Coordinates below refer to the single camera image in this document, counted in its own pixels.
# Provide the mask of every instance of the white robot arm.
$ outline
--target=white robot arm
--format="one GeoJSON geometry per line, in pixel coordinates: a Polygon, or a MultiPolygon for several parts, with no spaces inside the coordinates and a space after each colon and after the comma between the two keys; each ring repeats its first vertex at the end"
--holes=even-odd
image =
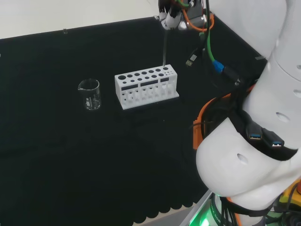
{"type": "MultiPolygon", "coordinates": [[[[243,109],[261,127],[279,135],[285,147],[298,149],[297,153],[287,161],[268,157],[250,145],[229,118],[197,150],[198,172],[206,186],[249,210],[268,208],[301,176],[301,1],[286,2],[282,32],[243,109]]],[[[215,203],[221,212],[218,196],[215,203]]],[[[243,226],[262,219],[239,218],[243,226]]],[[[213,217],[208,220],[209,225],[216,225],[213,217]]]]}

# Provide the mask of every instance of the black cable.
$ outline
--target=black cable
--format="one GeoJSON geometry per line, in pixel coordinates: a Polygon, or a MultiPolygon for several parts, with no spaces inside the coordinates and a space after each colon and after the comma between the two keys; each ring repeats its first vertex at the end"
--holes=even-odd
{"type": "Polygon", "coordinates": [[[229,226],[229,217],[228,217],[228,209],[225,208],[225,216],[226,216],[226,226],[229,226]]]}
{"type": "Polygon", "coordinates": [[[222,216],[220,226],[224,226],[224,214],[225,214],[225,204],[222,203],[222,216]]]}
{"type": "Polygon", "coordinates": [[[287,200],[287,204],[286,204],[286,212],[289,212],[289,207],[290,207],[290,204],[291,204],[291,201],[292,201],[292,197],[293,197],[293,192],[295,191],[295,189],[297,188],[298,186],[298,183],[295,184],[293,187],[292,187],[292,190],[290,192],[290,195],[288,196],[288,200],[287,200]]]}
{"type": "Polygon", "coordinates": [[[231,214],[232,214],[232,216],[233,216],[234,225],[235,225],[235,226],[238,226],[237,220],[236,220],[236,216],[235,216],[235,213],[234,213],[234,212],[231,212],[231,214]]]}
{"type": "Polygon", "coordinates": [[[233,218],[232,212],[230,210],[229,210],[229,215],[230,215],[230,218],[231,218],[232,226],[235,226],[234,218],[233,218]]]}
{"type": "Polygon", "coordinates": [[[205,45],[207,44],[207,39],[209,36],[209,31],[210,31],[210,7],[209,7],[209,0],[206,0],[206,16],[207,16],[207,30],[205,33],[205,45]]]}
{"type": "Polygon", "coordinates": [[[194,124],[192,124],[191,126],[189,126],[188,129],[191,129],[191,128],[193,128],[193,127],[195,127],[195,126],[198,126],[198,125],[204,125],[204,124],[208,124],[208,123],[213,123],[213,121],[194,123],[194,124]]]}

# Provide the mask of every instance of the black surface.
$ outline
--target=black surface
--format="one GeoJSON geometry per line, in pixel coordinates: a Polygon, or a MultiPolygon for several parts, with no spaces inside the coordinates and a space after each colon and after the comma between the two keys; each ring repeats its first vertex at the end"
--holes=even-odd
{"type": "MultiPolygon", "coordinates": [[[[1,225],[129,226],[197,202],[207,188],[187,128],[229,88],[201,62],[185,67],[198,42],[194,31],[168,36],[180,98],[123,111],[114,75],[162,64],[154,18],[0,40],[1,225]],[[96,112],[77,91],[88,78],[100,82],[96,112]]],[[[261,72],[258,55],[217,18],[211,44],[221,62],[261,72]]]]}

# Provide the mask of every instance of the wire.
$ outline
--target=wire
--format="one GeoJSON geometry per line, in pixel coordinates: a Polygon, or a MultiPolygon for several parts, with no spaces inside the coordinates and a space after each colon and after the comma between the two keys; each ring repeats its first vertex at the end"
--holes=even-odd
{"type": "Polygon", "coordinates": [[[232,212],[230,210],[229,210],[229,215],[230,215],[230,218],[231,218],[232,226],[235,226],[234,218],[233,218],[232,212]]]}
{"type": "Polygon", "coordinates": [[[225,204],[222,203],[222,216],[221,216],[220,226],[224,226],[224,214],[225,214],[225,204]]]}
{"type": "MultiPolygon", "coordinates": [[[[195,25],[193,25],[193,24],[190,22],[190,20],[189,20],[189,18],[188,18],[188,16],[187,16],[186,11],[185,11],[184,9],[182,9],[182,12],[183,12],[183,15],[184,15],[184,18],[185,18],[186,22],[187,22],[194,30],[196,30],[196,31],[198,31],[198,32],[205,32],[205,31],[207,31],[207,28],[202,29],[202,28],[199,28],[199,27],[196,27],[195,25]]],[[[213,25],[214,25],[214,15],[211,14],[209,19],[210,19],[210,21],[211,21],[211,26],[210,26],[209,29],[212,29],[212,28],[213,28],[213,25]]]]}
{"type": "Polygon", "coordinates": [[[286,204],[286,212],[289,212],[289,207],[290,207],[290,204],[292,202],[292,197],[293,197],[293,192],[295,191],[295,189],[297,188],[298,184],[300,182],[298,182],[297,184],[295,184],[293,187],[292,187],[292,190],[290,192],[290,195],[288,197],[288,200],[287,200],[287,204],[286,204]]]}
{"type": "Polygon", "coordinates": [[[208,55],[209,55],[210,60],[213,62],[215,60],[215,58],[213,57],[213,54],[211,52],[210,31],[209,31],[208,38],[207,38],[207,51],[208,51],[208,55]]]}
{"type": "Polygon", "coordinates": [[[226,226],[229,226],[229,217],[228,217],[228,209],[225,208],[225,216],[226,216],[226,226]]]}
{"type": "Polygon", "coordinates": [[[238,226],[242,226],[239,215],[237,213],[234,213],[234,215],[235,215],[236,221],[238,223],[238,226]]]}
{"type": "Polygon", "coordinates": [[[194,123],[191,126],[188,127],[188,129],[191,129],[192,127],[198,126],[198,125],[204,125],[204,124],[208,124],[208,123],[213,123],[213,121],[206,121],[206,122],[198,122],[198,123],[194,123]]]}
{"type": "Polygon", "coordinates": [[[183,3],[183,1],[182,0],[175,0],[176,2],[179,2],[182,6],[184,6],[184,7],[190,7],[190,5],[189,4],[186,4],[186,3],[183,3]]]}
{"type": "MultiPolygon", "coordinates": [[[[251,90],[254,88],[254,86],[255,86],[255,84],[252,85],[252,86],[248,89],[248,91],[251,91],[251,90]]],[[[223,96],[222,98],[230,97],[230,95],[231,95],[231,94],[229,93],[229,94],[223,96]]],[[[203,113],[204,113],[205,109],[207,108],[207,106],[208,106],[213,100],[215,100],[215,99],[216,99],[216,97],[213,98],[213,99],[211,99],[211,100],[209,100],[209,101],[202,107],[201,111],[199,112],[200,121],[202,121],[202,116],[203,116],[203,113]]],[[[203,141],[203,135],[202,135],[202,133],[200,133],[200,141],[201,141],[201,143],[202,143],[202,141],[203,141]]]]}

